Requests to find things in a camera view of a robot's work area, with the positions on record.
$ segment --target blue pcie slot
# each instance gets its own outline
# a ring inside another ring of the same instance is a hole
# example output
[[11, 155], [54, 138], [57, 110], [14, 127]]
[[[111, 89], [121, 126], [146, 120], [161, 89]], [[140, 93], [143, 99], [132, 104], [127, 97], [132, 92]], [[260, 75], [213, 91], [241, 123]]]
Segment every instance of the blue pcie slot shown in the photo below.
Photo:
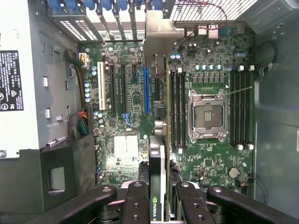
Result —
[[150, 77], [148, 69], [143, 65], [143, 81], [144, 81], [144, 113], [150, 113]]

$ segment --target barcode sticker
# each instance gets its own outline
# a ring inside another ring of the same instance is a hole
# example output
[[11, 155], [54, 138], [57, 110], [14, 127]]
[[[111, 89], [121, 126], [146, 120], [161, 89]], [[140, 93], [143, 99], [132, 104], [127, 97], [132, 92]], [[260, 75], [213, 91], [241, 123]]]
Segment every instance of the barcode sticker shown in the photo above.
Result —
[[297, 152], [299, 152], [299, 130], [297, 130]]

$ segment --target mesh vent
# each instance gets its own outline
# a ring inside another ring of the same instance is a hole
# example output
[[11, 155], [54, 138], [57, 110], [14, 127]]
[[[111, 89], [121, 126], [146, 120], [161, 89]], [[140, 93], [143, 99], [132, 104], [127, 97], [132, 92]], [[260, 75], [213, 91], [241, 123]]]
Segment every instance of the mesh vent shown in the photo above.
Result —
[[223, 12], [211, 3], [220, 6], [228, 21], [234, 21], [258, 0], [176, 0], [171, 13], [172, 21], [225, 21]]
[[86, 41], [86, 38], [83, 37], [80, 32], [69, 22], [69, 21], [60, 21], [60, 23], [68, 29], [79, 41]]
[[75, 21], [77, 25], [80, 27], [80, 29], [86, 33], [86, 35], [90, 38], [92, 41], [97, 41], [98, 38], [93, 34], [93, 32], [90, 30], [90, 28], [86, 25], [84, 20], [76, 20]]

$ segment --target capacitor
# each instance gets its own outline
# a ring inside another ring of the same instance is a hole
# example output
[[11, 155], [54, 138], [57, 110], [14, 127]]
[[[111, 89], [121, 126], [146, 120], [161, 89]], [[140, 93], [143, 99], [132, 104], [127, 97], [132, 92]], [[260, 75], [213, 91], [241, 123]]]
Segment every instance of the capacitor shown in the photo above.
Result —
[[171, 54], [171, 55], [170, 55], [170, 58], [171, 58], [172, 60], [174, 60], [174, 59], [176, 59], [176, 55], [175, 55], [175, 54]]
[[240, 174], [239, 170], [235, 167], [230, 167], [228, 168], [228, 175], [229, 177], [235, 179], [238, 177], [238, 175]]
[[235, 53], [235, 56], [236, 56], [236, 57], [242, 57], [242, 52], [237, 52], [237, 53]]

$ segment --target screw hole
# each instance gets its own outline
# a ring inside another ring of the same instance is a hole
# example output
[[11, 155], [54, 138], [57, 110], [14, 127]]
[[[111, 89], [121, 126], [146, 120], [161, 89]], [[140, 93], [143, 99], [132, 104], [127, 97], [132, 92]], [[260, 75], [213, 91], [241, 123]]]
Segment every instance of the screw hole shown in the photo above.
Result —
[[132, 219], [133, 219], [134, 221], [137, 221], [137, 220], [139, 220], [139, 216], [138, 216], [138, 215], [134, 215], [134, 216], [132, 217]]
[[200, 220], [200, 221], [203, 221], [205, 218], [203, 216], [201, 216], [201, 215], [198, 215], [197, 219]]

